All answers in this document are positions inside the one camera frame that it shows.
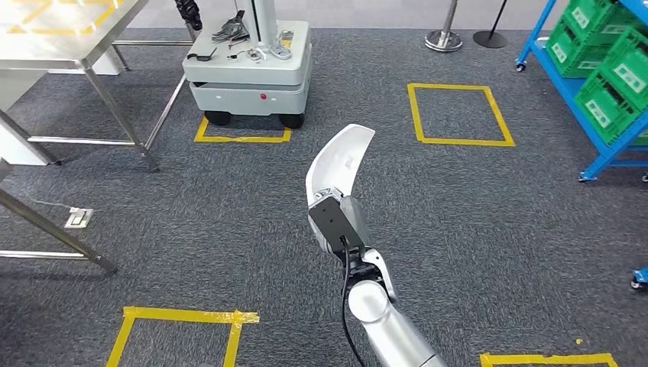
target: gray carpet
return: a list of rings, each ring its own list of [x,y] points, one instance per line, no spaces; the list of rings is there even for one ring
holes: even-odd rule
[[[261,322],[242,330],[241,367],[356,365],[339,325],[341,265],[313,240],[303,187],[316,152],[349,123],[377,131],[355,187],[373,245],[389,261],[399,308],[448,366],[477,366],[483,352],[610,352],[620,366],[645,365],[648,298],[628,285],[630,270],[648,264],[641,170],[577,182],[594,150],[533,58],[514,72],[525,33],[504,32],[510,45],[487,50],[462,32],[453,54],[424,48],[423,33],[315,30],[306,124],[288,143],[194,143],[201,112],[185,88],[153,148],[159,174],[127,148],[57,145],[62,167],[18,167],[2,187],[26,203],[25,193],[101,210],[70,232],[119,272],[2,260],[0,365],[105,365],[123,306],[258,312]],[[148,133],[164,106],[184,52],[124,47],[134,70],[102,78],[138,131]],[[419,143],[409,82],[490,86],[516,146]],[[420,101],[430,137],[501,137],[478,94],[430,90]],[[41,135],[123,136],[81,76],[48,75],[9,112]],[[262,135],[253,121],[209,134]],[[62,207],[30,205],[61,225],[66,218]],[[10,213],[0,217],[0,248],[57,248]],[[138,321],[120,367],[220,366],[223,327]]]

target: green plastic crate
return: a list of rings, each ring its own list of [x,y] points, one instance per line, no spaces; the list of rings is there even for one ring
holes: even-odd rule
[[[634,139],[634,141],[630,145],[642,146],[642,147],[648,146],[648,130],[639,134],[639,136],[637,136],[637,138]]]
[[[585,78],[605,59],[611,45],[591,46],[569,27],[567,21],[559,20],[546,43],[546,50],[565,78]]]
[[[608,82],[603,70],[596,70],[578,91],[575,101],[601,140],[609,145],[640,114]]]
[[[603,67],[624,98],[638,109],[648,107],[648,38],[628,29],[610,50]]]
[[[641,20],[615,0],[571,0],[562,16],[590,45],[613,44],[627,28],[643,26]]]

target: stainless steel table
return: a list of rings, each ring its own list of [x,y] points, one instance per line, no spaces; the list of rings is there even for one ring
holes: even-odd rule
[[[78,69],[101,96],[130,140],[30,136],[11,117],[0,111],[0,125],[34,143],[38,154],[50,163],[57,159],[37,143],[69,143],[137,148],[152,171],[159,167],[149,149],[176,100],[182,77],[146,141],[141,140],[92,65],[113,48],[128,70],[118,45],[186,46],[192,41],[115,41],[148,0],[4,0],[0,2],[0,69]]]
[[[11,166],[0,158],[0,181],[4,180],[11,171]],[[39,252],[39,251],[0,251],[0,258],[49,258],[59,260],[90,260],[101,266],[106,271],[115,272],[117,267],[102,255],[96,253],[90,247],[84,245],[76,237],[69,235],[50,220],[38,214],[29,206],[24,205],[18,199],[6,191],[0,189],[0,205],[11,210],[13,213],[25,218],[31,224],[54,236],[62,243],[74,249],[75,252]]]

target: silver arm segment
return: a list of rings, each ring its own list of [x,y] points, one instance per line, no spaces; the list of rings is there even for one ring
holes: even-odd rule
[[[383,367],[446,367],[409,318],[398,312],[375,281],[361,281],[348,294],[348,307],[367,332]]]

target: yellow tape square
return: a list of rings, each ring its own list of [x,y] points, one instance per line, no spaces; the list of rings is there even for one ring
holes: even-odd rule
[[[222,367],[235,367],[238,340],[241,338],[243,324],[259,322],[259,316],[256,312],[241,312],[239,310],[234,312],[205,312],[152,307],[124,307],[124,321],[121,323],[115,345],[112,347],[105,367],[118,366],[135,319],[186,321],[190,323],[229,323],[231,327]]]
[[[193,139],[196,143],[269,143],[278,144],[290,141],[293,134],[289,128],[283,128],[281,136],[238,136],[235,138],[229,136],[205,135],[209,121],[206,117],[202,118],[196,137]]]
[[[422,89],[456,89],[456,90],[481,90],[486,96],[488,105],[493,111],[493,115],[497,120],[497,124],[502,131],[504,140],[481,140],[481,139],[450,139],[450,138],[427,138],[423,134],[423,126],[421,125],[421,116],[419,113],[419,105],[416,101],[416,88]],[[514,147],[515,143],[513,137],[510,136],[506,122],[500,108],[497,107],[495,97],[491,88],[488,86],[464,86],[461,84],[426,84],[426,83],[409,83],[407,84],[407,94],[410,97],[410,108],[412,109],[412,120],[414,121],[414,131],[416,132],[416,139],[424,144],[450,144],[450,145],[485,145],[491,147]]]
[[[608,365],[609,367],[619,367],[610,353],[574,356],[543,356],[541,354],[492,356],[485,353],[479,356],[479,362],[481,367],[496,365]]]
[[[103,23],[108,16],[110,16],[124,0],[11,0],[17,4],[36,3],[39,4],[36,9],[29,13],[20,24],[9,28],[7,33],[12,34],[67,34],[67,35],[81,35],[91,34],[96,31],[97,27]],[[87,7],[89,5],[98,5],[102,7],[96,19],[90,21],[88,24],[81,25],[78,28],[50,28],[44,26],[31,26],[31,23],[40,20],[43,13],[50,6],[70,6],[70,7]]]

